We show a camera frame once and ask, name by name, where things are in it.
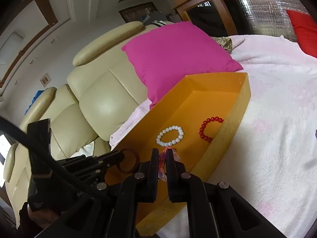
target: reflective insulation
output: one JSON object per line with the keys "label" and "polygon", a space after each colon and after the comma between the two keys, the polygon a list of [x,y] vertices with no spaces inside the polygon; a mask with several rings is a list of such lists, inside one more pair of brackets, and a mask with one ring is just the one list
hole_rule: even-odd
{"label": "reflective insulation", "polygon": [[253,34],[281,36],[296,42],[286,9],[308,13],[299,0],[238,0]]}

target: red pillow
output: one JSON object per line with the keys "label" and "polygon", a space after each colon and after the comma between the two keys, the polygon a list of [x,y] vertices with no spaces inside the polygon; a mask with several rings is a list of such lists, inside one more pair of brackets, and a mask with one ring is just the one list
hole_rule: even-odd
{"label": "red pillow", "polygon": [[286,10],[291,19],[300,48],[307,55],[317,58],[317,25],[313,18],[305,13]]}

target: picture frame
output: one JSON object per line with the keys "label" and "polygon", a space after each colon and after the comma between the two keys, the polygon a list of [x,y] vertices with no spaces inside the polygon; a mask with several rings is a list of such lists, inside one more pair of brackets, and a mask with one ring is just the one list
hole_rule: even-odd
{"label": "picture frame", "polygon": [[41,77],[40,82],[42,83],[43,87],[46,87],[47,84],[49,84],[51,81],[51,78],[49,77],[49,75],[47,73],[45,73],[43,75],[43,77]]}

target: white pearl bracelet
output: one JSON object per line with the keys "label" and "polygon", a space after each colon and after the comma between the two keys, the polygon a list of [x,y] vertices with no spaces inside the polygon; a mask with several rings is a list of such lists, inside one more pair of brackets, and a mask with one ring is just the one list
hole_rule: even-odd
{"label": "white pearl bracelet", "polygon": [[[162,136],[166,133],[166,132],[169,132],[169,131],[172,131],[172,130],[178,130],[179,132],[179,135],[178,137],[175,139],[175,140],[172,140],[170,142],[163,142],[161,141],[161,138]],[[181,139],[183,139],[184,137],[184,132],[183,132],[183,129],[182,127],[180,126],[177,126],[177,125],[173,125],[173,126],[170,126],[164,130],[162,130],[159,135],[157,136],[157,139],[156,139],[156,143],[159,144],[160,146],[162,147],[170,147],[172,145],[175,145],[176,143],[179,143]]]}

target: orange box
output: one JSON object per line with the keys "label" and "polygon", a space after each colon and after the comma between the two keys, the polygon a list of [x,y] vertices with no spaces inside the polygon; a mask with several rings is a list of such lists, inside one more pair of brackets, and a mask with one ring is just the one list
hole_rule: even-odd
{"label": "orange box", "polygon": [[[124,137],[116,149],[131,148],[140,155],[141,162],[150,160],[157,135],[165,128],[178,125],[184,138],[173,146],[186,171],[207,181],[234,137],[251,97],[246,73],[207,73],[185,76],[160,102]],[[199,128],[207,118],[221,117],[224,122],[210,122],[202,140]],[[175,139],[178,132],[167,132],[162,141]],[[116,168],[106,174],[108,184],[121,182],[126,176]],[[171,203],[167,183],[158,181],[155,203],[140,203],[137,210],[137,229],[141,236],[151,236],[168,223],[185,203]]]}

